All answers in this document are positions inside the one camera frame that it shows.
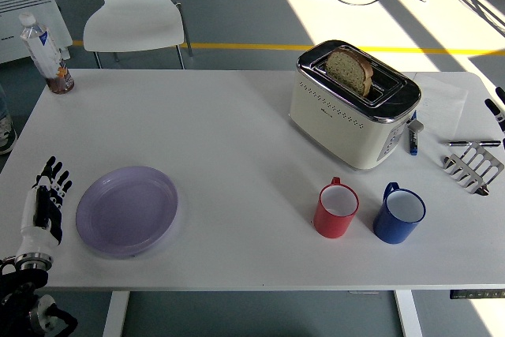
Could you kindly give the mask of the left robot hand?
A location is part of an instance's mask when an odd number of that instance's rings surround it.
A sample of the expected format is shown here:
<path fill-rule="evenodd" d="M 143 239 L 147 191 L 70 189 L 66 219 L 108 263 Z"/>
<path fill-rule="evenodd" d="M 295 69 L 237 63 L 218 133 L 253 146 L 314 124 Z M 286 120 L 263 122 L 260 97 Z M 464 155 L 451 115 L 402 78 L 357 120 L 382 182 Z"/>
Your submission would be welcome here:
<path fill-rule="evenodd" d="M 62 207 L 72 187 L 63 163 L 51 156 L 28 191 L 21 219 L 21 246 L 17 256 L 50 256 L 62 242 Z"/>

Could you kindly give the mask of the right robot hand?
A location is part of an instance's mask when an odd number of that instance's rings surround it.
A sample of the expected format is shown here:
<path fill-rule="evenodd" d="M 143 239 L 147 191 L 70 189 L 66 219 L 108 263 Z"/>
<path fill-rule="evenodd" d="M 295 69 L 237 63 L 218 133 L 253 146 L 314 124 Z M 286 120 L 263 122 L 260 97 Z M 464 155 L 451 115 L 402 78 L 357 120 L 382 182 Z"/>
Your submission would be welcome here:
<path fill-rule="evenodd" d="M 496 95 L 498 96 L 500 105 L 497 105 L 492 99 L 486 99 L 484 101 L 485 106 L 492 112 L 496 122 L 498 123 L 501 131 L 505 133 L 505 120 L 504 120 L 504 101 L 505 92 L 503 88 L 496 88 Z"/>

